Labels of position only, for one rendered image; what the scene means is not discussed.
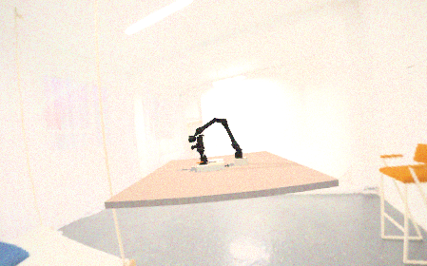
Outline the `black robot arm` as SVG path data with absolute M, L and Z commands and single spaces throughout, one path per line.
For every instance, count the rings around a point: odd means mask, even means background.
M 236 150 L 235 151 L 235 158 L 236 159 L 243 159 L 243 150 L 240 148 L 239 144 L 234 139 L 234 137 L 232 135 L 232 132 L 231 132 L 229 126 L 228 126 L 227 119 L 225 119 L 225 118 L 223 118 L 223 119 L 213 118 L 210 122 L 208 122 L 205 125 L 197 128 L 194 135 L 188 136 L 188 141 L 190 143 L 194 143 L 196 141 L 196 137 L 195 136 L 198 136 L 199 134 L 202 134 L 209 126 L 211 126 L 214 123 L 220 123 L 220 124 L 223 125 L 223 127 L 225 128 L 225 130 L 226 130 L 226 132 L 227 132 L 227 134 L 228 134 L 228 136 L 230 138 L 230 140 L 232 141 L 232 144 L 231 144 L 232 148 L 234 148 Z M 203 136 L 204 136 L 203 134 L 199 135 L 197 137 L 197 142 L 202 142 L 203 141 Z M 195 145 L 191 145 L 191 149 L 192 150 L 195 149 L 195 148 L 198 148 L 197 143 Z

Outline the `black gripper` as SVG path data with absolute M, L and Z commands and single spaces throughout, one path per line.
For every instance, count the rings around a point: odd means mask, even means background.
M 196 149 L 196 151 L 198 153 L 200 153 L 201 159 L 203 158 L 204 155 L 204 142 L 197 142 L 198 148 Z

